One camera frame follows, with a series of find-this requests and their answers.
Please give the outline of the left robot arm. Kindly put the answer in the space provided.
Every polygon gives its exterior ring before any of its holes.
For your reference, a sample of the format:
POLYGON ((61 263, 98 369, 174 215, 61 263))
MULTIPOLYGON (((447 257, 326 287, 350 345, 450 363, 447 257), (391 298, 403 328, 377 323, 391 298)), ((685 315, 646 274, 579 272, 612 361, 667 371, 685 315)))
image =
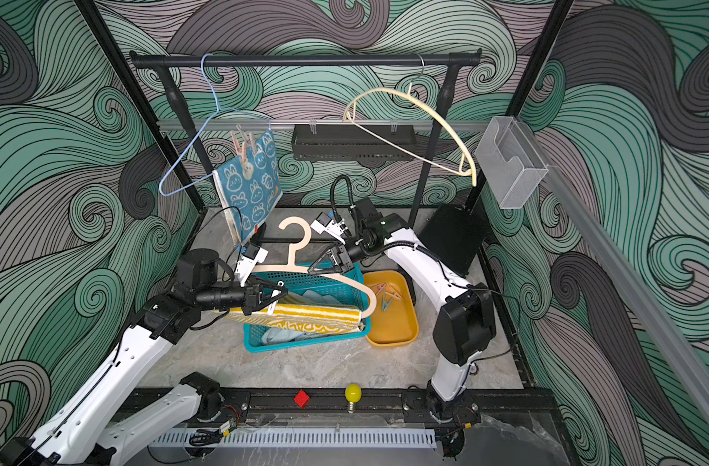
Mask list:
POLYGON ((0 451, 4 465, 123 465, 175 425, 190 419, 212 423, 224 398, 215 380, 198 372, 168 394, 119 423, 111 419, 149 370, 203 313, 241 310, 252 316, 284 297, 284 287, 253 275, 268 252, 249 245, 228 265, 214 250, 192 250, 178 263, 175 282, 149 300, 125 326, 116 348, 65 406, 30 437, 15 437, 0 451))

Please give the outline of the light blue terry towel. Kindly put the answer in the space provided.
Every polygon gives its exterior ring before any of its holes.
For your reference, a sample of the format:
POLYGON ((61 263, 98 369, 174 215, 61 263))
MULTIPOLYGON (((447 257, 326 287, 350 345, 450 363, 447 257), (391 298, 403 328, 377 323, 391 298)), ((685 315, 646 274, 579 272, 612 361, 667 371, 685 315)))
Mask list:
POLYGON ((322 337, 322 334, 270 327, 261 337, 263 346, 282 345, 322 337))

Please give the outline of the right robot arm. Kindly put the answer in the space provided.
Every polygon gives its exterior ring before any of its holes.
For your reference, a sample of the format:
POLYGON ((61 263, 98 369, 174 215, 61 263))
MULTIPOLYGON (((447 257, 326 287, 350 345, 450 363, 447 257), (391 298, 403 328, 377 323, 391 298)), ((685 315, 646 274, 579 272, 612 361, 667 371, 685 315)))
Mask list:
POLYGON ((471 368, 496 336, 492 291, 472 285, 430 252, 396 214, 383 215, 368 199, 348 207, 352 224, 336 210, 319 214, 311 229, 334 239, 308 268, 311 275, 344 274, 366 257, 394 261, 425 293, 437 313, 433 341, 440 358, 426 386, 426 406, 438 421, 454 416, 471 368))

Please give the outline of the yellow striped towel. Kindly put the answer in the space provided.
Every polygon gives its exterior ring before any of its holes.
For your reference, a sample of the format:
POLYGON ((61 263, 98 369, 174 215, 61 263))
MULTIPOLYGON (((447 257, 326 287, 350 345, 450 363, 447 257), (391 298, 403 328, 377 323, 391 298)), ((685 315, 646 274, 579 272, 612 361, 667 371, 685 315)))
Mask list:
POLYGON ((319 303, 298 294, 286 295, 271 306, 249 316, 240 308, 229 310, 227 318, 244 324, 260 325, 319 335, 338 335, 361 331, 362 312, 356 306, 319 303))

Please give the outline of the mint green clothespin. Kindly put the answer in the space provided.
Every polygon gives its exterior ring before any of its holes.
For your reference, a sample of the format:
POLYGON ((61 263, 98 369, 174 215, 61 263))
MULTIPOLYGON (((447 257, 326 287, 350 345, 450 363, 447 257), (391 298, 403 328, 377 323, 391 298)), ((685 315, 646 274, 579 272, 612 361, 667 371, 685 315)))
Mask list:
POLYGON ((381 310, 383 312, 386 312, 390 305, 392 304, 393 300, 395 299, 395 296, 392 295, 388 291, 384 291, 383 294, 381 295, 381 310))

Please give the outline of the orange clothespin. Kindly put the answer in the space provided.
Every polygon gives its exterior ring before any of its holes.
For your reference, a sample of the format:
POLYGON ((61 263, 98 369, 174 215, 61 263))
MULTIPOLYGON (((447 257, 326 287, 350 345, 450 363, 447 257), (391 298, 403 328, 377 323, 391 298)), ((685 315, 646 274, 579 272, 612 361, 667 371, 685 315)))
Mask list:
POLYGON ((389 301, 389 300, 402 300, 403 296, 401 295, 399 288, 395 287, 392 283, 385 283, 381 287, 381 296, 383 297, 384 301, 389 301))

